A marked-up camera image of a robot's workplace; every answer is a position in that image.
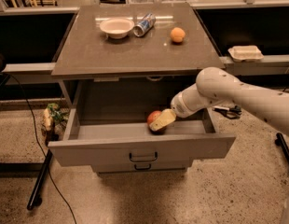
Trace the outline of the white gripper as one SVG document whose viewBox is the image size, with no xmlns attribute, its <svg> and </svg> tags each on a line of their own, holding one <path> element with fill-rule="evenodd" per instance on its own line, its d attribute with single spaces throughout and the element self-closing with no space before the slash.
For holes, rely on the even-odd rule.
<svg viewBox="0 0 289 224">
<path fill-rule="evenodd" d="M 158 121 L 162 126 L 169 124 L 179 118 L 187 118 L 197 111 L 197 93 L 195 91 L 180 91 L 171 101 L 171 109 L 161 111 Z"/>
</svg>

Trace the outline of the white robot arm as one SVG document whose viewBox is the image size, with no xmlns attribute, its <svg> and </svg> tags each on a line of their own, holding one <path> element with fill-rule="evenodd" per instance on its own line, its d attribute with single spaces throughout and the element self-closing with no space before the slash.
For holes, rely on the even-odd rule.
<svg viewBox="0 0 289 224">
<path fill-rule="evenodd" d="M 214 117 L 222 132 L 236 136 L 223 161 L 200 161 L 189 174 L 195 189 L 177 221 L 187 224 L 289 224 L 289 167 L 275 145 L 282 133 L 289 145 L 289 92 L 246 84 L 219 68 L 199 72 L 171 106 L 178 117 L 205 107 L 242 109 L 238 120 Z"/>
</svg>

